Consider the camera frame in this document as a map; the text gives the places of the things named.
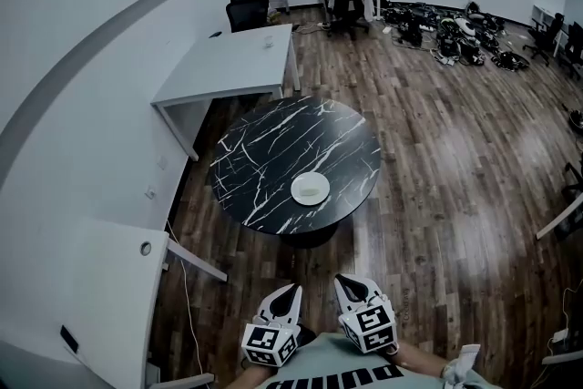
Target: pile of equipment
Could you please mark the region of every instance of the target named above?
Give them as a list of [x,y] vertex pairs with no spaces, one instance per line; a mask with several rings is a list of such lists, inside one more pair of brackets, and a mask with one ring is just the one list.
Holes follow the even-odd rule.
[[[505,33],[504,19],[482,12],[476,2],[469,2],[465,11],[460,12],[421,3],[384,1],[382,11],[384,22],[399,32],[394,37],[396,46],[428,50],[441,64],[482,66],[486,62],[481,50],[484,48],[493,55],[497,67],[514,72],[529,66],[522,56],[501,50],[497,37]],[[435,46],[423,48],[425,41],[435,41]]]

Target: white desk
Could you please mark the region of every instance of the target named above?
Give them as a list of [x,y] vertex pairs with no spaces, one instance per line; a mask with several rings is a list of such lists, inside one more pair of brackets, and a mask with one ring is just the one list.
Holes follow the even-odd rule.
[[[140,249],[145,242],[147,255]],[[152,315],[167,250],[227,280],[226,274],[184,250],[165,231],[102,220],[79,223],[63,324],[77,340],[81,362],[116,389],[145,387]],[[183,295],[177,300],[187,306]],[[202,374],[150,388],[195,387],[213,379],[212,374]]]
[[[265,46],[266,36],[272,36],[273,46]],[[188,137],[189,132],[168,112],[169,107],[254,93],[272,93],[280,99],[286,65],[293,76],[293,87],[299,91],[292,25],[204,39],[180,60],[151,104],[190,158],[199,160],[192,149],[192,137]]]
[[[538,5],[533,5],[532,8],[532,17],[533,18],[538,18],[538,22],[541,25],[545,25],[546,27],[548,27],[550,25],[550,22],[545,21],[545,20],[549,20],[552,22],[553,19],[555,18],[555,14],[549,12],[546,8],[543,8],[542,6],[538,6]],[[557,33],[557,45],[555,46],[555,51],[553,52],[553,57],[556,57],[558,54],[558,48],[561,47],[561,41],[563,39],[563,36],[567,35],[567,32],[565,32],[563,30],[563,28],[565,27],[565,25],[563,25],[563,27],[561,27],[561,29],[558,31]]]

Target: gray t-shirt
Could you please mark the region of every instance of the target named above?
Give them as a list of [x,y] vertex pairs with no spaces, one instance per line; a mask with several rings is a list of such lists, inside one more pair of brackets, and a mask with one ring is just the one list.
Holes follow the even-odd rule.
[[[260,389],[442,389],[444,380],[412,373],[388,363],[377,353],[362,354],[341,334],[323,333],[298,349]],[[476,372],[465,387],[491,389]]]

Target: person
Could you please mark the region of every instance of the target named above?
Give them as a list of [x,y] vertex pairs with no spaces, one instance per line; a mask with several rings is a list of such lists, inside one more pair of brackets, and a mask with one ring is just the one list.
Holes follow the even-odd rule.
[[449,363],[399,340],[393,355],[362,354],[345,336],[322,333],[314,341],[298,349],[281,368],[251,364],[227,389],[491,389],[476,372],[460,377],[457,360]]

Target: table base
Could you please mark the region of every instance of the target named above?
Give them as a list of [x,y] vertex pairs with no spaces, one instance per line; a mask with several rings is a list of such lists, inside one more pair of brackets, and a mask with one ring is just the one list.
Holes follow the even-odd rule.
[[332,238],[338,227],[338,222],[335,222],[323,229],[313,230],[305,233],[293,233],[280,235],[281,241],[293,248],[309,249],[316,248],[323,245],[326,241]]

